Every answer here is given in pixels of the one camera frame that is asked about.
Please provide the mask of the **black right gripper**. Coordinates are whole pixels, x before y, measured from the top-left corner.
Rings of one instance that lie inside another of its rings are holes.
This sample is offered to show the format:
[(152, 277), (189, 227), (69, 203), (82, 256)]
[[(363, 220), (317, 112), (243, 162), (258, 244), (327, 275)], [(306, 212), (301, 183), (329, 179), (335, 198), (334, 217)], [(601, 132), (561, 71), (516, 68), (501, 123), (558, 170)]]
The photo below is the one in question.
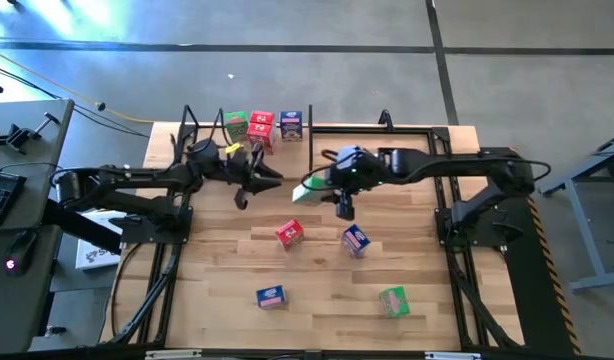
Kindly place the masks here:
[(322, 203), (335, 204), (336, 216), (346, 221), (355, 218), (353, 206), (354, 195), (371, 190), (387, 178), (387, 173), (379, 167), (358, 166), (344, 169), (334, 168), (329, 171), (329, 184), (335, 192), (322, 195)]

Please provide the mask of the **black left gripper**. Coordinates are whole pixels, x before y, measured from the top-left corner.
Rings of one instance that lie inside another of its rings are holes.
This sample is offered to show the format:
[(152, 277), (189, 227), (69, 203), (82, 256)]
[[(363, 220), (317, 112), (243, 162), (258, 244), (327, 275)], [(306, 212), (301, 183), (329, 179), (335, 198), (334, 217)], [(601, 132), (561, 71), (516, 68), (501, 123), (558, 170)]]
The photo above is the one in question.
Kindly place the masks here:
[(245, 210), (248, 206), (247, 193), (255, 195), (282, 185), (283, 175), (268, 165), (261, 163), (260, 173), (257, 171), (263, 155), (261, 146), (255, 146), (251, 152), (242, 146), (235, 153), (226, 154), (224, 181), (240, 185), (234, 197), (240, 210)]

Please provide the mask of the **green cereal box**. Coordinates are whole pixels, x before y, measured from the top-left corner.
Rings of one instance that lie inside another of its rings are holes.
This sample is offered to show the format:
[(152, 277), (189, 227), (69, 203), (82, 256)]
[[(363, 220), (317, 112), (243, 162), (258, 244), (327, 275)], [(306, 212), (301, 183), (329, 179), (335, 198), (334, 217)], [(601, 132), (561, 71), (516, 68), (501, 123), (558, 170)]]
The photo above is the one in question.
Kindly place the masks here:
[(319, 175), (305, 176), (292, 191), (292, 203), (304, 206), (318, 206), (322, 195), (335, 192)]
[(410, 307), (403, 286), (383, 290), (379, 293), (379, 301), (388, 317), (402, 317), (410, 314)]
[(225, 128), (232, 143), (248, 141), (248, 117), (245, 111), (227, 112), (224, 114)]

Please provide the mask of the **blue Frosted Flakes cereal box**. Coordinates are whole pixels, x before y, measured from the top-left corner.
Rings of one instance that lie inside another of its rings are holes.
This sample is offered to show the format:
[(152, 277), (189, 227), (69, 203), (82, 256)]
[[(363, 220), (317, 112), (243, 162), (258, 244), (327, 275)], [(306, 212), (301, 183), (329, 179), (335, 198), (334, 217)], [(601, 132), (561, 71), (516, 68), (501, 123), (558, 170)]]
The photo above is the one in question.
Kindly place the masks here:
[(341, 243), (352, 257), (362, 258), (371, 241), (358, 225), (353, 224), (342, 232)]
[(303, 122), (301, 111), (281, 111), (279, 126), (283, 141), (301, 141), (303, 139)]
[(282, 285), (276, 285), (256, 291), (257, 305), (261, 309), (284, 307), (287, 297)]

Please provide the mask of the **white printed box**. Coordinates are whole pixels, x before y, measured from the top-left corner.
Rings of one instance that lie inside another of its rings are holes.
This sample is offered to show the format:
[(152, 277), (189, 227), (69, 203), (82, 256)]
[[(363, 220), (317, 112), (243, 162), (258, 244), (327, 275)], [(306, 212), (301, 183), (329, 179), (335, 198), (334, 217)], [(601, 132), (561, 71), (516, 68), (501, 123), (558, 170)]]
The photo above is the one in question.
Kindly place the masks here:
[[(84, 213), (83, 216), (89, 220), (92, 220), (98, 225), (102, 225), (117, 234), (122, 233), (122, 229), (111, 223), (114, 218), (122, 218), (125, 213), (118, 211), (92, 211)], [(111, 265), (117, 265), (120, 261), (119, 255), (113, 255), (107, 250), (96, 247), (91, 243), (79, 239), (77, 252), (75, 257), (75, 269), (76, 270), (90, 270), (94, 268), (101, 268)]]

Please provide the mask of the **black platform with hazard stripe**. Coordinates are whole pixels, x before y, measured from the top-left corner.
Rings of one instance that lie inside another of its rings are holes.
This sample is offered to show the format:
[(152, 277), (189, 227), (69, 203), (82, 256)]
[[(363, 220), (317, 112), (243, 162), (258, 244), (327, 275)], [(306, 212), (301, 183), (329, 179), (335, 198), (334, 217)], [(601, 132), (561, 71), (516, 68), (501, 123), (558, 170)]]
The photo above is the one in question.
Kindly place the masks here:
[(476, 248), (483, 302), (510, 338), (540, 354), (581, 353), (565, 292), (560, 284), (537, 204), (531, 196), (512, 197), (490, 212), (491, 222), (502, 221), (523, 233), (502, 253)]

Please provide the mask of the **black desk clamp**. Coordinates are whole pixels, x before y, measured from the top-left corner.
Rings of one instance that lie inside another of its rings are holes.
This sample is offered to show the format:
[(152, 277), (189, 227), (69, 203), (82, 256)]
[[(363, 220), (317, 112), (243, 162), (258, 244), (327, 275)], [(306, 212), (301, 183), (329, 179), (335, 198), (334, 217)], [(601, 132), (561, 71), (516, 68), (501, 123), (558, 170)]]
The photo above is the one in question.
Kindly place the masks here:
[(26, 152), (23, 145), (29, 140), (39, 140), (42, 138), (41, 131), (49, 124), (55, 123), (60, 125), (61, 122), (52, 114), (45, 112), (45, 120), (35, 129), (21, 128), (16, 124), (12, 124), (7, 134), (0, 133), (0, 146), (9, 147), (23, 155)]

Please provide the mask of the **black computer mouse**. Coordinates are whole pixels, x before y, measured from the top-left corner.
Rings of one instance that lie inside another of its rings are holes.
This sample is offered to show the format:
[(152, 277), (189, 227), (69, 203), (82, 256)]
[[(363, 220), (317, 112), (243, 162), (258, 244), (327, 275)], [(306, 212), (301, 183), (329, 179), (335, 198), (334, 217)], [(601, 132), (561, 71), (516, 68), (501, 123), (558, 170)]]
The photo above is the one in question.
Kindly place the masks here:
[(20, 277), (28, 271), (37, 238), (36, 229), (27, 229), (15, 236), (5, 253), (4, 269), (8, 276)]

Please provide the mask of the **black backlit keyboard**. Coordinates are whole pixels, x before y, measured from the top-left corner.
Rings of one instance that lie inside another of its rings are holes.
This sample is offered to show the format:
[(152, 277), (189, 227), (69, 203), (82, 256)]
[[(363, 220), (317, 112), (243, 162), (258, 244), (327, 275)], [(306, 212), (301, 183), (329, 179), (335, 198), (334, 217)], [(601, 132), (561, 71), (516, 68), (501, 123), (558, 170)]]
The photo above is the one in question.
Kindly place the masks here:
[(0, 226), (23, 191), (27, 178), (0, 171)]

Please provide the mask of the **grey side desk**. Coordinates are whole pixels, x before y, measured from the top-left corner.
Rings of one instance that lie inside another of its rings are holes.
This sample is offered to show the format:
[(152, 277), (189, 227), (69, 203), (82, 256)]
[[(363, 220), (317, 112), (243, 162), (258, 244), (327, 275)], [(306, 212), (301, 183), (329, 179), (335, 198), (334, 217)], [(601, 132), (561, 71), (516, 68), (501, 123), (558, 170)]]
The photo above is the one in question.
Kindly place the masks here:
[[(0, 103), (0, 131), (13, 124), (40, 131), (21, 153), (0, 146), (0, 169), (26, 179), (20, 195), (0, 226), (0, 353), (23, 352), (38, 332), (49, 289), (49, 270), (61, 231), (41, 220), (49, 200), (48, 177), (58, 163), (74, 102), (69, 99)], [(6, 252), (27, 229), (36, 234), (28, 270), (20, 276), (6, 272)]]

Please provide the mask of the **grey metal stand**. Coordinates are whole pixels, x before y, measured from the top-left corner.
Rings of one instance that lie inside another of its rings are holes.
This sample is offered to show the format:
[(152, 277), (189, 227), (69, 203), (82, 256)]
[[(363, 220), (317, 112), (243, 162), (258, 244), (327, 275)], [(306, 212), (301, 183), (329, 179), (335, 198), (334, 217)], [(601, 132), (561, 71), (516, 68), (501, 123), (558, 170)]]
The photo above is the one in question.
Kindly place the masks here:
[(549, 197), (564, 191), (573, 211), (593, 274), (569, 283), (574, 292), (614, 285), (614, 177), (606, 170), (614, 137), (572, 170), (539, 188)]

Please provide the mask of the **black metal rig frame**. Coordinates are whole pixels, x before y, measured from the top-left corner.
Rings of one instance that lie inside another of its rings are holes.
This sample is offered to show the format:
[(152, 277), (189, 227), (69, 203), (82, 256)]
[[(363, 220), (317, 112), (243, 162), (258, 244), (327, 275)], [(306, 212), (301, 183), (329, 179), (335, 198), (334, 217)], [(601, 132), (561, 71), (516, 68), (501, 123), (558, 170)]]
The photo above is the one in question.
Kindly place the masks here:
[[(313, 133), (313, 167), (322, 151), (426, 149), (427, 126), (387, 133), (375, 125), (327, 126)], [(209, 181), (192, 197), (194, 218), (174, 284), (170, 348), (456, 350), (459, 348), (446, 256), (436, 236), (432, 180), (385, 185), (355, 197), (354, 222), (370, 238), (362, 258), (341, 243), (347, 224), (329, 205), (292, 203), (308, 172), (308, 135), (279, 142), (266, 159), (284, 184), (234, 204), (235, 188)], [(285, 251), (275, 231), (292, 219), (304, 239)], [(287, 305), (261, 309), (256, 291), (282, 285)], [(379, 293), (403, 286), (410, 314), (385, 315)]]

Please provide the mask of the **silver metal bracket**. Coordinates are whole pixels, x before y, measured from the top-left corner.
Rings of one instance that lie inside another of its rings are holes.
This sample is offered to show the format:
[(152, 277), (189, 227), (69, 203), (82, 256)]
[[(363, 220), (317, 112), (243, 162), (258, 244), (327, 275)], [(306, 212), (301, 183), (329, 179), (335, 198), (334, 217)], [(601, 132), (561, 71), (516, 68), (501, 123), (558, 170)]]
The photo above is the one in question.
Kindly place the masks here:
[(202, 357), (199, 349), (164, 349), (147, 351), (144, 360), (198, 360)]
[(425, 360), (482, 360), (480, 353), (427, 351)]

